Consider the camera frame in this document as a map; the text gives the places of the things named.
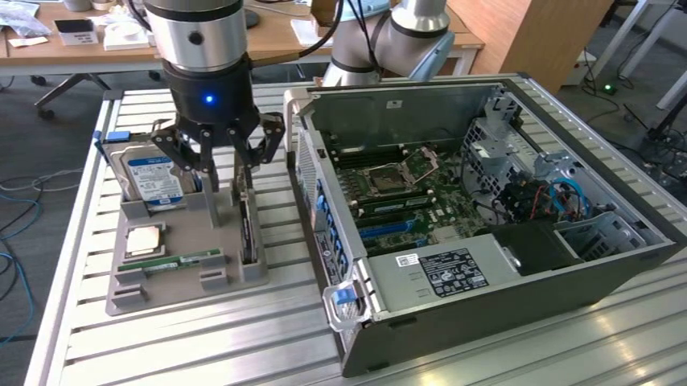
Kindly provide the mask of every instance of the metal table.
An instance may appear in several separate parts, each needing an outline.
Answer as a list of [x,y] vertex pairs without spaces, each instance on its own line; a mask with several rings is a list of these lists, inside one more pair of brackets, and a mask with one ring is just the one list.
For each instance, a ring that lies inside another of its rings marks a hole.
[[[256,104],[263,111],[282,110],[284,90],[306,85],[256,86]],[[534,82],[523,87],[687,232],[684,207],[595,133],[579,129],[583,123]],[[148,130],[154,120],[172,115],[167,90],[126,92],[120,100],[103,102],[96,129]],[[548,135],[531,117],[524,117],[523,129],[530,135]],[[220,179],[227,182],[232,149],[216,154]],[[256,175],[270,284],[110,317],[104,298],[120,190],[91,149],[27,385],[686,384],[684,253],[591,307],[366,376],[342,378],[283,151],[275,159]]]

